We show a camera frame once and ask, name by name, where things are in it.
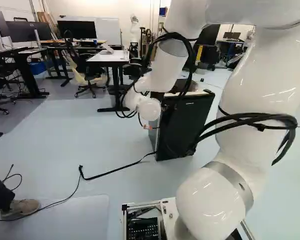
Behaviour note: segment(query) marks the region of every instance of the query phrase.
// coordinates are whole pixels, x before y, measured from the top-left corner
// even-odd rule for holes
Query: black cable
[[[20,182],[19,182],[19,184],[18,184],[15,188],[11,189],[11,191],[16,190],[16,189],[21,185],[21,183],[22,183],[22,175],[21,175],[21,174],[16,173],[16,174],[13,174],[13,175],[9,176],[13,167],[14,167],[14,164],[11,165],[8,174],[7,174],[7,175],[5,176],[5,178],[2,180],[2,183],[5,183],[6,180],[8,180],[8,179],[10,179],[10,178],[12,178],[12,177],[14,177],[14,176],[19,176],[19,177],[20,177]]]
[[[189,40],[186,39],[184,36],[182,36],[181,34],[177,33],[177,32],[168,32],[167,34],[165,35],[162,35],[162,36],[159,36],[156,40],[154,40],[148,47],[148,51],[147,51],[147,54],[146,54],[146,57],[144,59],[144,62],[143,62],[143,67],[146,68],[149,64],[150,64],[150,58],[151,58],[151,54],[152,54],[152,51],[154,49],[154,46],[155,44],[161,42],[161,41],[166,41],[166,40],[169,40],[169,39],[175,39],[175,40],[180,40],[183,42],[187,52],[188,52],[188,56],[189,56],[189,59],[191,60],[192,64],[190,65],[190,68],[189,68],[189,75],[188,75],[188,78],[187,78],[187,81],[184,85],[184,88],[182,89],[182,91],[180,91],[178,97],[175,99],[175,102],[176,104],[173,106],[174,108],[176,108],[176,105],[178,105],[178,103],[180,103],[180,101],[182,100],[182,98],[186,95],[186,93],[188,92],[190,86],[191,86],[191,82],[192,82],[192,76],[193,76],[193,65],[195,64],[195,58],[194,58],[194,50],[192,48],[192,45],[190,44]],[[128,93],[128,91],[134,87],[135,83],[137,82],[137,80],[133,81],[129,86],[128,88],[124,91],[122,97],[121,97],[121,101],[120,101],[120,104],[119,106],[116,106],[116,108],[119,108],[121,109],[121,114],[122,115],[119,115],[117,109],[115,111],[116,115],[119,117],[119,118],[132,118],[134,117],[137,112],[133,111],[131,113],[129,113],[128,115],[126,115],[124,113],[124,105],[123,105],[123,101]]]
[[[144,129],[146,129],[146,128],[145,128],[145,125],[143,125],[142,122],[141,122],[140,113],[138,113],[138,120],[139,120],[140,126],[143,127]],[[151,127],[151,130],[159,129],[159,128],[160,128],[159,126],[157,126],[157,127]]]
[[[224,117],[220,117],[216,120],[213,120],[206,124],[201,131],[198,133],[197,137],[195,138],[195,141],[189,146],[189,151],[194,151],[197,144],[201,142],[202,140],[221,133],[223,131],[236,128],[239,126],[249,125],[252,127],[255,127],[258,129],[258,131],[263,132],[265,129],[269,130],[288,130],[287,135],[284,137],[278,151],[284,146],[283,150],[281,151],[280,155],[272,162],[272,165],[278,163],[288,152],[289,148],[292,146],[292,143],[296,137],[296,128],[298,126],[298,122],[295,117],[287,115],[287,114],[268,114],[268,113],[237,113],[229,115],[228,113],[224,112],[220,107],[220,111],[223,114],[227,114]],[[229,120],[235,120],[236,122],[232,122],[226,125],[223,125],[221,127],[218,127],[214,130],[211,130],[203,135],[201,135],[203,132],[205,132],[210,127],[229,121]],[[264,124],[256,123],[256,122],[262,122],[267,120],[275,120],[284,123],[285,126],[267,126]]]
[[[45,207],[42,207],[42,208],[38,209],[37,211],[35,211],[35,212],[33,212],[33,213],[29,214],[29,215],[21,216],[21,217],[15,218],[15,219],[0,220],[0,222],[13,222],[13,221],[16,221],[16,220],[24,219],[24,218],[30,217],[30,216],[32,216],[32,215],[34,215],[34,214],[36,214],[36,213],[42,211],[42,210],[45,210],[45,209],[47,209],[47,208],[55,207],[56,205],[65,203],[65,202],[68,201],[70,198],[72,198],[73,195],[75,195],[75,193],[77,192],[77,190],[78,190],[78,188],[79,188],[79,184],[80,184],[80,179],[81,179],[81,175],[79,176],[79,180],[78,180],[78,183],[77,183],[77,185],[76,185],[76,188],[75,188],[74,192],[73,192],[69,197],[65,198],[64,200],[61,200],[61,201],[57,201],[57,202],[51,203],[51,204],[49,204],[49,205],[47,205],[47,206],[45,206]]]
[[[80,176],[81,176],[84,180],[86,180],[86,181],[91,181],[91,180],[94,180],[94,179],[98,179],[98,178],[101,178],[101,177],[103,177],[103,176],[106,176],[106,175],[109,175],[109,174],[118,172],[118,171],[120,171],[120,170],[122,170],[122,169],[126,169],[126,168],[132,167],[132,166],[134,166],[134,165],[140,164],[140,162],[141,162],[145,157],[150,156],[150,155],[153,155],[153,154],[156,154],[156,153],[157,153],[156,151],[150,152],[150,153],[144,155],[143,158],[141,158],[139,161],[136,161],[136,162],[134,162],[134,163],[131,163],[131,164],[128,164],[128,165],[119,167],[119,168],[117,168],[117,169],[114,169],[114,170],[111,170],[111,171],[108,171],[108,172],[105,172],[105,173],[102,173],[102,174],[99,174],[99,175],[96,175],[96,176],[92,176],[92,177],[85,177],[85,176],[84,176],[84,173],[83,173],[83,171],[82,171],[82,168],[83,168],[84,166],[80,165],[80,166],[79,166]]]

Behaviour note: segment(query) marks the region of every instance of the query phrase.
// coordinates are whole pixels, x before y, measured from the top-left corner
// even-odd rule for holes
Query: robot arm
[[[205,25],[226,23],[256,25],[256,34],[223,90],[217,117],[293,116],[300,104],[300,0],[172,0],[165,28],[195,39]],[[146,120],[158,118],[159,101],[137,92],[168,92],[187,58],[182,42],[159,43],[152,72],[136,82],[124,104]],[[261,123],[283,126],[275,120]],[[224,240],[245,218],[263,191],[286,133],[244,125],[216,135],[219,153],[176,194],[179,216],[197,240]]]

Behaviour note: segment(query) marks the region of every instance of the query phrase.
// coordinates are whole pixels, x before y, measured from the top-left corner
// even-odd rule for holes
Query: yellow object
[[[200,61],[203,49],[204,49],[204,46],[199,46],[198,54],[196,55],[196,59],[195,59],[196,61]]]

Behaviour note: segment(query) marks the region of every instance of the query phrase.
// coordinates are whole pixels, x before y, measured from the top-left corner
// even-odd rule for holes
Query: cable on floor
[[[142,161],[145,157],[150,156],[150,155],[154,155],[154,154],[156,154],[156,153],[157,153],[156,151],[150,152],[150,153],[144,155],[143,158],[141,158],[139,161],[136,161],[136,162],[134,162],[134,163],[131,163],[131,164],[128,164],[128,165],[119,167],[119,168],[117,168],[117,169],[114,169],[114,170],[111,170],[111,171],[108,171],[108,172],[105,172],[105,173],[102,173],[102,174],[99,174],[99,175],[96,175],[96,176],[92,176],[92,177],[85,177],[85,175],[84,175],[84,173],[83,173],[83,171],[82,171],[82,168],[83,168],[84,166],[80,165],[80,166],[79,166],[80,176],[81,176],[84,180],[86,180],[86,181],[91,181],[91,180],[94,180],[94,179],[98,179],[98,178],[101,178],[101,177],[103,177],[103,176],[106,176],[106,175],[109,175],[109,174],[118,172],[118,171],[120,171],[120,170],[127,169],[127,168],[129,168],[129,167],[134,166],[134,165],[140,164],[141,161]]]
[[[7,181],[8,179],[10,179],[10,178],[12,178],[12,177],[15,177],[15,176],[19,176],[19,177],[20,177],[20,182],[19,182],[19,184],[18,184],[15,188],[11,189],[11,191],[16,190],[16,189],[21,185],[21,183],[22,183],[22,175],[21,175],[21,174],[16,173],[16,174],[12,174],[11,176],[9,176],[13,167],[14,167],[14,164],[11,165],[8,174],[7,174],[7,175],[5,176],[5,178],[2,180],[2,183],[5,183],[5,181]]]
[[[65,202],[68,201],[70,198],[72,198],[72,197],[75,195],[75,193],[77,192],[77,190],[78,190],[78,188],[79,188],[79,185],[80,185],[80,179],[81,179],[81,175],[79,175],[79,180],[78,180],[78,183],[77,183],[77,185],[76,185],[76,188],[75,188],[74,192],[73,192],[70,196],[68,196],[67,198],[65,198],[64,200],[61,200],[61,201],[57,201],[57,202],[51,203],[51,204],[49,204],[49,205],[47,205],[47,206],[45,206],[45,207],[42,207],[42,208],[38,209],[37,211],[35,211],[35,212],[33,212],[33,213],[29,214],[29,215],[17,217],[17,218],[15,218],[15,219],[7,219],[7,220],[0,219],[0,222],[13,222],[13,221],[17,221],[17,220],[20,220],[20,219],[24,219],[24,218],[30,217],[30,216],[32,216],[32,215],[38,213],[38,212],[41,212],[42,210],[45,210],[45,209],[48,209],[48,208],[52,208],[52,207],[55,207],[55,206],[57,206],[57,205],[59,205],[59,204],[65,203]]]

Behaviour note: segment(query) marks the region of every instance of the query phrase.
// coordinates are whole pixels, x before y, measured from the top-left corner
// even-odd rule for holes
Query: standing desk
[[[115,107],[99,108],[97,111],[99,113],[104,112],[115,112],[121,111],[120,105],[120,95],[119,95],[119,78],[120,84],[124,84],[123,66],[129,63],[129,52],[125,50],[114,50],[113,54],[99,54],[97,53],[93,57],[89,58],[87,64],[91,67],[111,67],[112,77],[113,77],[113,87],[115,96]]]

